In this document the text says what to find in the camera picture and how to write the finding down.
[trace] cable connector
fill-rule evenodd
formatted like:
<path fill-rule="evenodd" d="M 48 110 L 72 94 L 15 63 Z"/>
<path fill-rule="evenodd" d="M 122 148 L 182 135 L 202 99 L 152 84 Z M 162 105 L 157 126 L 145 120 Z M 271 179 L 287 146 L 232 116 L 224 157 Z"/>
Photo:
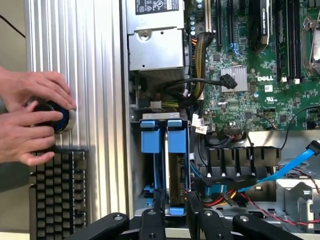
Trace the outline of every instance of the cable connector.
<path fill-rule="evenodd" d="M 236 86 L 238 86 L 238 83 L 229 74 L 225 74 L 225 75 L 221 76 L 220 83 L 222 86 L 226 87 L 227 89 L 234 89 Z"/>
<path fill-rule="evenodd" d="M 320 140 L 313 140 L 310 144 L 306 147 L 306 149 L 310 149 L 314 152 L 315 156 L 320 154 Z"/>

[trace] heatsink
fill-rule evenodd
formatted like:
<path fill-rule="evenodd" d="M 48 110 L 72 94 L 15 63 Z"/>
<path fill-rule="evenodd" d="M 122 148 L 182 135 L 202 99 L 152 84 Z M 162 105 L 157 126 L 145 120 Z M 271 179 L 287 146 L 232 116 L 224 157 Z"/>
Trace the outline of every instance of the heatsink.
<path fill-rule="evenodd" d="M 233 66 L 221 69 L 221 76 L 229 74 L 234 78 L 238 84 L 235 89 L 227 89 L 222 87 L 223 93 L 233 93 L 233 92 L 244 92 L 248 90 L 248 80 L 247 80 L 247 67 L 246 66 Z"/>

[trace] black keyboard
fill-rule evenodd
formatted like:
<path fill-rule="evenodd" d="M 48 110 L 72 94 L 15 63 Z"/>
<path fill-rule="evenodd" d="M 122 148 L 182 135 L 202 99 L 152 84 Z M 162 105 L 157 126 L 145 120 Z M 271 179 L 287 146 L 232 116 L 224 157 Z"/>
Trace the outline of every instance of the black keyboard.
<path fill-rule="evenodd" d="M 53 160 L 31 167 L 31 240 L 61 240 L 86 226 L 88 152 L 55 151 Z"/>

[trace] black mount arm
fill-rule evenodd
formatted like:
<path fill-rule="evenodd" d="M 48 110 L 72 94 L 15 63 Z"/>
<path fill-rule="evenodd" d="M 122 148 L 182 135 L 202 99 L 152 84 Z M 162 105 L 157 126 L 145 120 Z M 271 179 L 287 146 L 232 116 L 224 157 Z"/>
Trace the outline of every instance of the black mount arm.
<path fill-rule="evenodd" d="M 197 194 L 186 195 L 186 219 L 192 240 L 199 240 L 201 233 L 206 240 L 301 240 L 251 214 L 233 218 L 233 231 L 226 228 L 217 212 L 204 209 Z M 160 204 L 145 210 L 138 227 L 132 229 L 132 221 L 122 213 L 112 213 L 76 232 L 67 240 L 166 240 L 165 214 Z"/>

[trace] power supply label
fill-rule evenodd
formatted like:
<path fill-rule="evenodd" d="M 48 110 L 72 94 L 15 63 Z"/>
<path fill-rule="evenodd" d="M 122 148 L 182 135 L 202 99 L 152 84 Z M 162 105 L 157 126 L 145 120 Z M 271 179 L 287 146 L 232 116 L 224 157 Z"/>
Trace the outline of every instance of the power supply label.
<path fill-rule="evenodd" d="M 179 11 L 179 0 L 135 0 L 136 15 L 156 14 L 172 11 Z"/>

